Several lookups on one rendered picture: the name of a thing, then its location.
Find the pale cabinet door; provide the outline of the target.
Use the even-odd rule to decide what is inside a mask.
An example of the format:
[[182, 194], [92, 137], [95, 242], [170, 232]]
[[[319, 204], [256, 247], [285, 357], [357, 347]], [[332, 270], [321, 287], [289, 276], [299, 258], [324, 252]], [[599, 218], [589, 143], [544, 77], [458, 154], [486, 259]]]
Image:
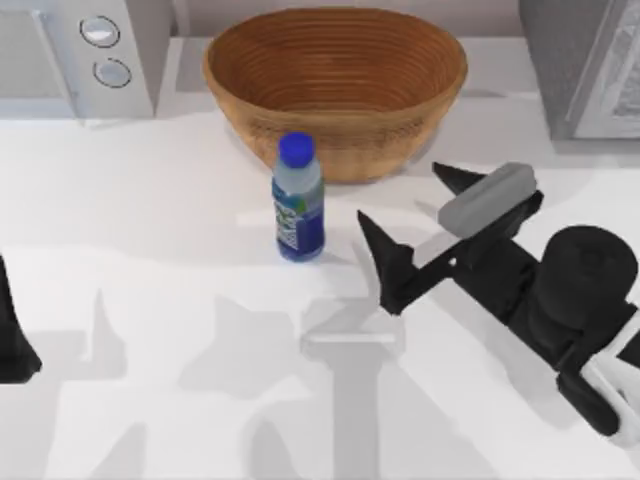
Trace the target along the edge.
[[608, 0], [567, 112], [574, 139], [640, 139], [640, 0]]

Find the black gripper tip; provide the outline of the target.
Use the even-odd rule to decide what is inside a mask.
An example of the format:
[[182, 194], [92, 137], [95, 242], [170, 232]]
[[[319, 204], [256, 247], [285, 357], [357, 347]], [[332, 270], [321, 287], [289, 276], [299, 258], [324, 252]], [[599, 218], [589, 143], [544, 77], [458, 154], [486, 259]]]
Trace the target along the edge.
[[20, 326], [0, 255], [0, 384], [27, 383], [41, 368], [42, 361]]

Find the pale microwave oven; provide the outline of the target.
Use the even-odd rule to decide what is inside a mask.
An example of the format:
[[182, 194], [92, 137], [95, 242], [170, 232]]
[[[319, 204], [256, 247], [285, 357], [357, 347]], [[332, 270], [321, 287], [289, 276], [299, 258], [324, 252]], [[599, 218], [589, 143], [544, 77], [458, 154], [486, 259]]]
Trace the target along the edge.
[[[80, 35], [106, 16], [120, 29], [111, 48]], [[0, 119], [137, 119], [154, 116], [174, 27], [171, 0], [0, 0]], [[133, 79], [98, 83], [96, 61], [116, 58]]]

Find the blue bottle with blue cap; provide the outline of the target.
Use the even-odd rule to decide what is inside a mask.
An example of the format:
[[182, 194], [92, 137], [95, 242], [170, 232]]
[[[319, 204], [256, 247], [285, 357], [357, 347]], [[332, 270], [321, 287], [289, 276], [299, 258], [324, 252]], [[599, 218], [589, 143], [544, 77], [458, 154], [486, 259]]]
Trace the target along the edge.
[[281, 255], [294, 262], [319, 255], [325, 245], [325, 191], [311, 135], [290, 132], [279, 139], [271, 187]]

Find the grey cabinet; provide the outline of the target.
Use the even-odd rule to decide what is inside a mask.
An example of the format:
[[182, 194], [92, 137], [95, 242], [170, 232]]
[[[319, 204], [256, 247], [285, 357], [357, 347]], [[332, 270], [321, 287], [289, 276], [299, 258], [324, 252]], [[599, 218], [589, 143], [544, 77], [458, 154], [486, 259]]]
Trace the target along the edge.
[[519, 0], [550, 137], [574, 139], [567, 119], [608, 0]]

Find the large round microwave knob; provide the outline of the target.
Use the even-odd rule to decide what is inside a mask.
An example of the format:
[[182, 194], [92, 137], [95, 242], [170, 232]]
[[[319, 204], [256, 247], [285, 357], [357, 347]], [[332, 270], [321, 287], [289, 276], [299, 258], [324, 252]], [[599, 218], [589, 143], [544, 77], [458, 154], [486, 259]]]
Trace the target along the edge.
[[111, 48], [120, 40], [118, 25], [106, 16], [86, 18], [79, 23], [82, 38], [96, 48]]

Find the pale grey rounded box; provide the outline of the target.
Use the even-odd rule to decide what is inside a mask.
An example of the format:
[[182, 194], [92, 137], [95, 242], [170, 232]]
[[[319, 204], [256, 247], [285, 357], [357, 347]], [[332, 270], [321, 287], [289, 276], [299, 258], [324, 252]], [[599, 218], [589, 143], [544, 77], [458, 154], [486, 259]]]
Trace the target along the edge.
[[444, 204], [437, 220], [450, 234], [467, 239], [497, 221], [537, 190], [534, 169], [523, 163], [506, 163]]

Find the brown woven basket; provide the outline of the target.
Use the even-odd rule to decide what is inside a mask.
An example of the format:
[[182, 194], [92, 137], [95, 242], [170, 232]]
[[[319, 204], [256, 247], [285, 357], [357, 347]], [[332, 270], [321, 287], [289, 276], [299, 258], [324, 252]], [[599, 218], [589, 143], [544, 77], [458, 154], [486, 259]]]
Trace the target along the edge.
[[376, 181], [434, 136], [468, 75], [461, 42], [372, 7], [264, 13], [206, 46], [206, 85], [247, 150], [273, 167], [282, 135], [309, 134], [325, 180]]

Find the small round microwave knob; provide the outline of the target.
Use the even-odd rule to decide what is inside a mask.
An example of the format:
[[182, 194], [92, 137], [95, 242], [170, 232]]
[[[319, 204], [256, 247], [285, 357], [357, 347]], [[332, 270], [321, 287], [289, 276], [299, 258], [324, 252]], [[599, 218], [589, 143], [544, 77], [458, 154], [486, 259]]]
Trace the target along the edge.
[[122, 89], [133, 79], [129, 67], [116, 58], [94, 62], [92, 73], [98, 83], [110, 89]]

